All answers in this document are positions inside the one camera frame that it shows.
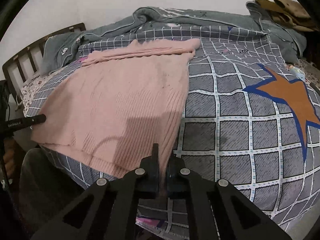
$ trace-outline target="pink knit sweater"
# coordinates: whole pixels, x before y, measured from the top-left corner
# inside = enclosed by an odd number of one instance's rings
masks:
[[[95,51],[40,110],[32,140],[98,171],[122,177],[159,143],[162,174],[188,93],[199,39],[156,40]]]

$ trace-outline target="headboard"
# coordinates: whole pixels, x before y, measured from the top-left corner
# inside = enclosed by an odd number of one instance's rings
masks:
[[[27,79],[31,78],[34,73],[39,70],[39,66],[42,63],[44,45],[47,39],[62,33],[80,31],[85,31],[84,23],[72,25],[46,35],[20,50],[3,64],[2,70],[4,77],[8,82],[9,91],[15,101],[21,101],[19,97],[20,88]]]

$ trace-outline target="orange and blue star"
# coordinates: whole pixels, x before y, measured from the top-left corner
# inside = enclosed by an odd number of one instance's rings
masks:
[[[258,64],[271,75],[256,85],[243,89],[248,93],[257,94],[280,104],[290,107],[300,138],[303,161],[307,158],[307,131],[308,126],[320,129],[320,119],[316,115],[316,109],[312,104],[306,84],[300,79],[288,81],[273,70]]]

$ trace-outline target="white wall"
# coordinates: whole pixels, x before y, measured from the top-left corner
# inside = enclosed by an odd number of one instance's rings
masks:
[[[216,10],[248,14],[249,0],[30,0],[0,42],[0,66],[33,41],[67,26],[84,22],[87,29],[116,22],[142,6]],[[4,79],[2,70],[0,78]],[[10,99],[11,112],[14,101]]]

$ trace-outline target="round bolt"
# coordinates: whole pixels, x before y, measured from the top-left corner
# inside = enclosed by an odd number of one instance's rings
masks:
[[[183,168],[180,170],[180,173],[182,175],[189,175],[190,174],[190,170],[189,169],[186,169],[186,168]]]
[[[222,187],[228,186],[229,182],[226,179],[219,179],[219,185]]]
[[[104,179],[104,178],[101,178],[101,179],[97,180],[97,185],[98,186],[103,186],[103,185],[106,185],[106,184],[107,184],[107,180]]]
[[[136,171],[135,171],[135,173],[137,174],[137,175],[142,175],[142,174],[144,174],[146,171],[144,170],[144,169],[142,169],[142,168],[138,168],[138,169],[136,169]]]

